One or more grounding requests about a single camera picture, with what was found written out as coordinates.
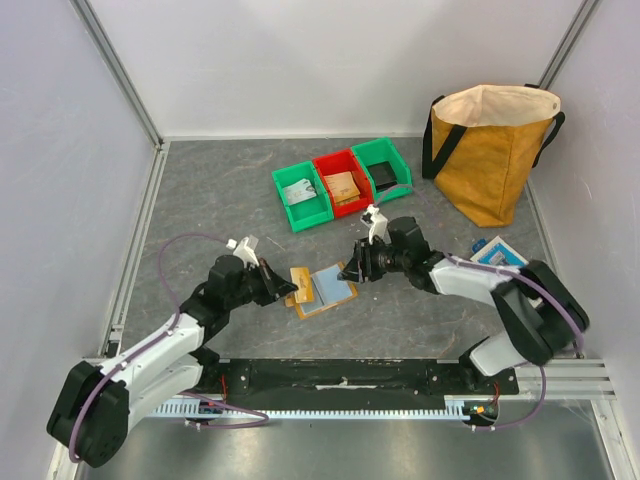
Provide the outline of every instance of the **aluminum frame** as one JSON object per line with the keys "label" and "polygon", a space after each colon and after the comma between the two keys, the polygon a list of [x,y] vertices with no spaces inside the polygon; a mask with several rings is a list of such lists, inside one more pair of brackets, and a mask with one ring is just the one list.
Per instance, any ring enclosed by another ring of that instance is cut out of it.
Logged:
{"label": "aluminum frame", "polygon": [[[130,103],[138,116],[146,134],[151,142],[156,145],[157,153],[154,164],[149,175],[149,182],[145,190],[143,202],[136,223],[135,233],[131,241],[129,253],[124,265],[123,277],[118,287],[118,292],[110,309],[109,328],[105,335],[104,347],[108,344],[117,343],[121,337],[122,327],[126,318],[126,312],[131,296],[133,281],[137,272],[142,253],[142,247],[146,233],[149,228],[151,212],[158,193],[160,179],[164,169],[168,153],[168,144],[163,145],[163,138],[155,127],[148,111],[144,107],[142,100],[136,92],[131,79],[126,73],[122,62],[118,58],[115,49],[111,45],[109,38],[104,31],[95,11],[89,0],[70,0],[75,7],[80,19],[85,24],[91,34],[96,47],[104,58],[116,82],[120,86],[123,95]],[[549,88],[557,77],[562,65],[566,62],[577,39],[583,33],[588,20],[592,17],[600,0],[584,0],[578,8],[574,18],[549,64],[542,74],[539,85],[541,88]],[[543,241],[547,242],[548,260],[553,266],[553,252],[548,245],[548,239],[544,234],[544,224],[539,217],[535,207],[535,198],[530,188],[527,188],[529,197],[532,200],[532,208],[537,219],[538,228],[541,231]],[[509,401],[530,401],[540,392],[539,374],[535,367],[520,367],[516,373],[521,388],[521,394],[513,397],[503,397]],[[624,422],[615,393],[606,368],[602,360],[584,359],[559,359],[550,362],[546,369],[548,376],[549,401],[561,401],[572,399],[591,400],[594,413],[598,420],[598,429],[605,446],[611,468],[615,478],[619,480],[640,479],[637,463],[629,447],[628,435],[624,431]],[[483,400],[482,397],[456,396],[445,397],[449,400]],[[58,444],[54,451],[50,469],[47,475],[48,480],[72,480],[75,477],[78,466],[71,463],[66,447]]]}

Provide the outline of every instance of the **yellow tote bag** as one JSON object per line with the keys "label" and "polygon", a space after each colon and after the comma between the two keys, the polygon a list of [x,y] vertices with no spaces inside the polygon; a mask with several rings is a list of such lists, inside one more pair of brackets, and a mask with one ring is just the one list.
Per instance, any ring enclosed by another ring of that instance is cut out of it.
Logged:
{"label": "yellow tote bag", "polygon": [[531,168],[564,120],[560,98],[534,86],[478,85],[440,97],[424,133],[422,177],[435,179],[476,225],[509,225]]}

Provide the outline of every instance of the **white wall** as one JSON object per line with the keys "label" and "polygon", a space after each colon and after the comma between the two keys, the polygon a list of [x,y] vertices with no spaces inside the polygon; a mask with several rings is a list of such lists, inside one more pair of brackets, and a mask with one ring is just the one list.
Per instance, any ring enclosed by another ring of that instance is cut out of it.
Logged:
{"label": "white wall", "polygon": [[0,16],[0,476],[44,478],[66,374],[95,354],[152,147],[67,0]]}
{"label": "white wall", "polygon": [[602,2],[552,89],[567,121],[533,185],[559,270],[592,321],[640,447],[640,42],[636,0]]}
{"label": "white wall", "polygon": [[418,133],[431,100],[535,83],[579,0],[92,0],[167,136]]}

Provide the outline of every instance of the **gray mat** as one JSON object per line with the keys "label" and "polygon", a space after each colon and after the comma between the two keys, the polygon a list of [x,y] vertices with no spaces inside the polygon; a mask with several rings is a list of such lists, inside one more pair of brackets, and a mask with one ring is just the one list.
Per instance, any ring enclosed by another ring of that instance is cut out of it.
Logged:
{"label": "gray mat", "polygon": [[[288,278],[289,267],[314,272],[347,261],[353,240],[365,227],[357,215],[294,234],[278,198],[271,172],[360,143],[359,139],[174,142],[147,235],[124,330],[125,348],[158,328],[172,312],[156,277],[156,253],[167,239],[187,231],[260,239],[257,253]],[[430,181],[420,177],[422,141],[393,140],[405,158],[414,184],[425,193],[382,206],[388,218],[415,216],[433,248],[469,257],[472,244],[500,234],[526,258],[543,258],[527,198],[520,199],[516,221],[502,229],[481,229],[459,213]],[[185,239],[167,252],[170,284],[180,298],[206,279],[217,244]],[[358,286],[358,297],[306,320],[282,303],[235,310],[230,324],[211,342],[227,357],[441,357],[456,358],[501,329],[495,311],[455,297],[415,290],[401,274]]]}

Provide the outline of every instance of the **purple cable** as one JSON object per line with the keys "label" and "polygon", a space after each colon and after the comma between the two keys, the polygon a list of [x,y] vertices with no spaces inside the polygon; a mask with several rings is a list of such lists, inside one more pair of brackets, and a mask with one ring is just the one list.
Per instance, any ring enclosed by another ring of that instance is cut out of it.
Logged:
{"label": "purple cable", "polygon": [[[542,298],[544,298],[547,302],[549,302],[549,304],[553,308],[555,308],[557,310],[557,312],[562,316],[562,318],[567,322],[567,325],[569,325],[569,328],[571,328],[571,331],[575,335],[576,344],[577,344],[577,350],[579,352],[582,351],[582,347],[584,346],[584,337],[582,336],[582,332],[580,331],[580,328],[578,327],[576,322],[573,320],[573,318],[571,318],[571,315],[569,315],[569,312],[567,312],[567,310],[560,304],[560,302],[558,302],[558,300],[556,300],[553,297],[553,295],[551,295],[549,292],[547,292],[544,288],[542,288],[540,285],[535,283],[533,280],[525,277],[524,275],[522,275],[522,274],[520,274],[518,272],[514,272],[513,270],[508,270],[508,269],[500,268],[500,267],[494,267],[492,265],[483,265],[483,264],[480,264],[480,263],[469,262],[469,261],[466,261],[466,260],[460,260],[460,259],[454,258],[449,253],[445,253],[444,256],[445,256],[445,258],[447,260],[449,260],[450,262],[456,264],[457,266],[470,268],[472,270],[480,270],[480,271],[483,271],[483,272],[493,272],[493,273],[500,274],[500,275],[506,275],[506,276],[514,278],[514,279],[524,283],[528,287],[531,287],[532,289],[534,289],[536,292],[538,292],[538,294]],[[507,428],[520,426],[520,425],[528,422],[529,420],[531,420],[533,417],[535,417],[540,412],[540,410],[542,409],[542,405],[544,404],[544,399],[545,399],[545,397],[547,395],[547,375],[544,372],[544,367],[540,366],[539,368],[540,368],[540,376],[542,378],[542,387],[541,387],[541,391],[540,391],[540,399],[536,403],[535,407],[533,407],[533,410],[531,410],[531,412],[529,412],[529,414],[527,414],[524,418],[521,418],[520,420],[516,420],[514,422],[509,422],[509,423],[505,423],[505,424],[502,424],[502,425],[495,425],[495,426],[491,426],[491,427],[480,427],[480,426],[477,426],[475,429],[479,430],[479,431],[482,431],[482,432],[493,432],[493,431],[497,431],[497,430],[504,430],[504,429],[507,429]]]}
{"label": "purple cable", "polygon": [[558,302],[558,300],[556,300],[553,295],[547,292],[544,288],[542,288],[536,282],[534,282],[533,280],[525,277],[524,275],[518,272],[514,272],[513,270],[508,270],[506,268],[494,267],[493,265],[483,265],[481,263],[474,263],[466,260],[461,260],[458,258],[454,258],[449,253],[445,253],[444,256],[447,260],[455,263],[457,266],[470,268],[472,270],[481,270],[483,272],[492,272],[500,275],[506,275],[518,280],[519,282],[524,283],[528,287],[531,287],[542,298],[544,298],[553,308],[555,308],[556,311],[560,314],[560,316],[564,319],[564,321],[567,322],[567,325],[569,325],[569,328],[571,329],[574,336],[576,337],[576,343],[578,345],[577,350],[582,351],[582,347],[584,346],[584,337],[582,336],[582,332],[580,331],[580,328],[576,324],[575,320],[571,318],[571,315],[569,315],[569,312],[567,312],[567,310],[562,305],[560,305],[560,302]]}
{"label": "purple cable", "polygon": [[113,367],[113,369],[111,371],[109,371],[108,373],[106,373],[105,376],[102,378],[102,380],[100,380],[98,382],[98,384],[95,386],[95,388],[91,391],[91,393],[87,397],[87,400],[82,405],[82,408],[80,409],[80,412],[78,413],[78,417],[76,418],[76,421],[74,422],[73,428],[71,430],[71,437],[69,438],[69,460],[71,460],[73,463],[79,463],[80,460],[81,460],[80,457],[78,457],[76,455],[76,446],[77,446],[76,443],[78,441],[78,434],[80,433],[80,427],[82,425],[82,422],[84,421],[85,417],[87,416],[87,412],[89,411],[89,408],[91,407],[91,405],[95,401],[96,397],[102,392],[102,389],[105,387],[105,385],[107,385],[109,380],[111,380],[116,375],[116,373],[118,373],[118,372],[124,370],[125,368],[127,368],[127,366],[133,360],[135,360],[137,357],[142,355],[144,352],[149,350],[151,347],[157,345],[163,339],[168,337],[170,335],[170,332],[173,332],[173,330],[176,328],[176,326],[180,322],[180,300],[178,299],[178,295],[176,295],[176,293],[169,286],[169,282],[167,282],[167,278],[164,275],[164,271],[162,269],[162,256],[164,255],[164,252],[165,252],[165,250],[167,249],[167,247],[169,245],[171,245],[172,243],[174,243],[177,240],[180,240],[181,238],[187,238],[187,237],[208,238],[209,240],[214,240],[216,242],[220,242],[222,244],[226,244],[226,242],[224,240],[220,239],[219,237],[217,237],[215,235],[210,235],[208,233],[189,232],[189,233],[183,233],[181,235],[177,235],[177,236],[173,237],[172,239],[167,240],[162,245],[162,247],[160,247],[160,250],[158,251],[158,277],[160,278],[160,283],[162,283],[162,286],[164,287],[164,289],[169,294],[169,298],[171,299],[171,303],[173,303],[173,306],[174,306],[174,309],[175,309],[175,314],[173,316],[173,321],[171,322],[171,324],[169,325],[167,330],[162,332],[160,335],[158,335],[153,340],[150,340],[148,343],[142,345],[137,350],[133,351],[122,362],[118,363],[115,367]]}
{"label": "purple cable", "polygon": [[178,295],[176,295],[176,292],[174,292],[169,286],[169,282],[167,282],[167,278],[164,275],[164,271],[162,270],[162,256],[164,255],[164,252],[167,249],[167,247],[169,247],[169,245],[173,244],[177,240],[180,240],[181,238],[192,238],[192,237],[208,238],[209,240],[213,240],[214,242],[220,242],[223,245],[226,245],[226,242],[216,235],[210,235],[208,233],[199,233],[199,232],[188,232],[188,233],[182,233],[180,235],[173,237],[170,240],[167,240],[164,243],[164,245],[160,247],[160,250],[158,251],[158,265],[157,265],[158,278],[160,279],[160,283],[162,284],[167,294],[169,295],[169,298],[171,299],[171,303],[173,304],[173,308],[175,312],[173,315],[173,322],[171,322],[171,325],[169,325],[169,330],[173,330],[178,324],[178,322],[180,321],[180,300],[178,299]]}
{"label": "purple cable", "polygon": [[231,410],[234,412],[241,412],[241,413],[246,413],[247,415],[253,415],[255,417],[260,417],[261,420],[256,420],[255,422],[248,422],[248,423],[234,423],[231,425],[203,425],[200,424],[201,428],[208,428],[208,429],[216,429],[216,430],[237,430],[239,428],[251,428],[251,427],[259,427],[261,425],[264,425],[265,423],[267,423],[269,421],[269,415],[267,415],[266,413],[262,413],[262,412],[258,412],[256,410],[249,410],[247,408],[242,408],[242,407],[234,407],[233,405],[228,405],[224,402],[219,402],[217,400],[212,400],[209,397],[206,397],[204,395],[200,395],[199,393],[192,393],[192,392],[182,392],[181,395],[186,395],[188,397],[191,398],[197,398],[198,400],[202,400],[204,402],[208,402],[208,403],[213,403],[216,407],[219,407],[223,410]]}

